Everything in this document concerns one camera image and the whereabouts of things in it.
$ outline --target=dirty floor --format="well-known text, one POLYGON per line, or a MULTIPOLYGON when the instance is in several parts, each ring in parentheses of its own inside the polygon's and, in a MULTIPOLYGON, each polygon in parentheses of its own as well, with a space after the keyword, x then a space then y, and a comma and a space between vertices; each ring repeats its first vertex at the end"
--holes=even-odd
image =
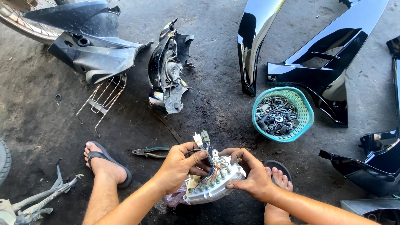
MULTIPOLYGON (((371 197, 346 180, 328 160, 318 157, 318 153, 323 149, 364 159, 362 149, 358 148, 359 137, 395 128, 393 73, 385 45, 400 35, 400 6, 395 0, 389 1, 347 70, 349 128, 334 127, 327 115, 314 108, 314 125, 289 144, 266 140, 255 131, 250 119, 255 98, 242 94, 236 35, 246 0, 109 2, 111 7, 118 5, 122 10, 122 39, 157 43, 161 29, 174 18, 178 18, 178 32, 195 36, 190 53, 196 67, 183 72, 184 80, 193 88, 182 98, 182 112, 166 116, 184 141, 192 141, 194 132, 206 129, 216 149, 244 147, 262 161, 281 161, 292 173, 296 193, 325 203, 338 206, 339 200, 371 197)), ((287 0, 264 41, 259 67, 268 61, 283 61, 346 9, 337 0, 287 0)), ((130 150, 177 144, 143 103, 150 89, 147 63, 156 44, 137 57, 128 74, 128 87, 100 124, 98 138, 94 126, 99 115, 87 107, 81 116, 83 124, 75 116, 94 87, 46 53, 48 46, 2 24, 0 29, 0 138, 8 144, 13 160, 8 178, 0 186, 0 198, 16 203, 49 189, 57 178, 55 164, 62 158, 64 179, 79 173, 85 176, 72 191, 50 204, 54 211, 42 223, 80 224, 94 177, 83 158, 84 144, 89 140, 104 145, 131 170, 132 183, 118 192, 121 201, 152 177, 162 161, 132 156, 130 150), (55 101, 57 94, 62 96, 59 106, 55 101)), ((263 74, 260 72, 258 76, 260 93, 268 87, 264 85, 263 74)), ((179 205, 176 210, 160 201, 142 224, 261 224, 262 221, 263 203, 235 191, 216 202, 179 205)))

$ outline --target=metal rack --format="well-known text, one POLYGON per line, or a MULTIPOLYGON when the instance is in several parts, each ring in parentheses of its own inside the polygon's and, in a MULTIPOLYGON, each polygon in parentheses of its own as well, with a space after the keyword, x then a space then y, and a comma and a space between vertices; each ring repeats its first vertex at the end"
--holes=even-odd
POLYGON ((106 114, 109 112, 111 107, 114 105, 114 103, 117 101, 118 97, 121 95, 122 91, 125 89, 126 86, 126 74, 121 74, 118 76, 115 76, 108 81, 104 81, 103 83, 99 84, 97 88, 94 90, 92 95, 87 99, 85 104, 80 108, 76 116, 79 118, 79 113, 82 111, 82 109, 86 106, 86 104, 92 105, 91 110, 92 112, 98 114, 102 113, 103 116, 101 117, 100 121, 97 123, 97 125, 94 127, 94 130, 96 131, 97 135, 100 137, 99 132, 97 131, 97 127, 103 120, 103 118, 106 116, 106 114), (108 97, 104 100, 103 103, 100 103, 102 99, 107 96, 105 93, 107 90, 112 89, 112 85, 115 85, 114 89, 111 91, 111 93, 108 95, 108 97), (105 89, 101 92, 101 94, 96 98, 97 92, 99 91, 101 86, 105 86, 105 89))

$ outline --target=flip-flop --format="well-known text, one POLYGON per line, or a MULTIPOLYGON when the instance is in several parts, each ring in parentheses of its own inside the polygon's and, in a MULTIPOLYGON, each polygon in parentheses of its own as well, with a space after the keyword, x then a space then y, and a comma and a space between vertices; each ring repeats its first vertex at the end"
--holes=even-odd
MULTIPOLYGON (((288 181, 292 182, 292 176, 290 175, 289 170, 282 163, 275 161, 275 160, 267 160, 264 162, 264 166, 269 167, 271 169, 276 167, 278 170, 282 171, 283 175, 286 175, 288 177, 288 181)), ((271 180, 275 185, 277 185, 275 183, 275 179, 272 177, 272 175, 271 175, 271 180)))
POLYGON ((130 173, 130 171, 128 170, 128 168, 124 167, 123 165, 119 164, 117 161, 115 161, 113 158, 111 158, 111 156, 108 154, 107 150, 99 143, 97 143, 96 141, 88 141, 88 142, 92 142, 94 143, 98 148, 100 148, 100 150, 103 152, 92 152, 89 150, 88 153, 88 163, 89 163, 89 167, 90 169, 92 169, 91 165, 90 165, 90 161, 93 158, 102 158, 102 159, 106 159, 110 162, 113 162, 115 164, 117 164, 118 166, 124 168, 125 172, 126 172, 126 179, 124 182, 120 183, 117 185, 117 187, 126 187, 128 186, 128 184, 131 182, 132 180, 132 174, 130 173))

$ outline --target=plastic bag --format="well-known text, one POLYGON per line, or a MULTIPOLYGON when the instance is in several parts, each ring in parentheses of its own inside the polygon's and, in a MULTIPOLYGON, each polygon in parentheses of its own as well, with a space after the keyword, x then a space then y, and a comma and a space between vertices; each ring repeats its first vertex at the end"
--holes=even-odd
POLYGON ((186 194, 186 184, 185 182, 183 182, 183 184, 178 188, 178 190, 176 190, 171 195, 164 196, 164 199, 167 205, 171 208, 176 207, 179 203, 190 205, 185 200, 183 200, 183 196, 185 196, 185 194, 186 194))

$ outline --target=plastic basket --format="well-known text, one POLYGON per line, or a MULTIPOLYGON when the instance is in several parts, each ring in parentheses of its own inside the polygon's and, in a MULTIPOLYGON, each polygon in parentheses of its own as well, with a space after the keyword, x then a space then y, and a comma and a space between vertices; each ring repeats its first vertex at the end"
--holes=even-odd
POLYGON ((306 97, 304 96, 303 92, 299 89, 294 87, 276 87, 271 88, 263 93, 261 93, 256 101, 254 102, 253 110, 252 110, 252 121, 253 125, 256 130, 262 134, 264 137, 271 139, 273 141, 281 142, 281 143, 288 143, 295 141, 299 138, 311 125, 314 123, 314 112, 308 103, 306 97), (297 120, 299 120, 299 125, 287 136, 273 136, 265 131, 261 130, 258 126, 255 118, 255 113, 257 110, 258 104, 266 97, 270 96, 283 96, 287 98, 290 102, 294 102, 296 106, 296 112, 298 112, 297 120))

